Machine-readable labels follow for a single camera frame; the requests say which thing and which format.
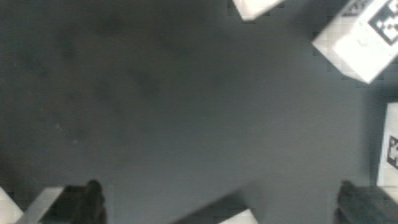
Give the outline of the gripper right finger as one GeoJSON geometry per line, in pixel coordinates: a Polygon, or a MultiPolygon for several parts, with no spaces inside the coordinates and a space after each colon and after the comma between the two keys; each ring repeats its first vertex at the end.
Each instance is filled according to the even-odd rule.
{"type": "Polygon", "coordinates": [[[398,224],[398,187],[342,181],[332,224],[398,224]]]}

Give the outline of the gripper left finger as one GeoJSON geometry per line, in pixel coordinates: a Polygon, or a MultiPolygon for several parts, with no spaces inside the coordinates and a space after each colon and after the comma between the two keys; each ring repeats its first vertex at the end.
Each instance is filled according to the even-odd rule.
{"type": "Polygon", "coordinates": [[[67,186],[42,216],[42,224],[106,224],[101,184],[67,186]]]}

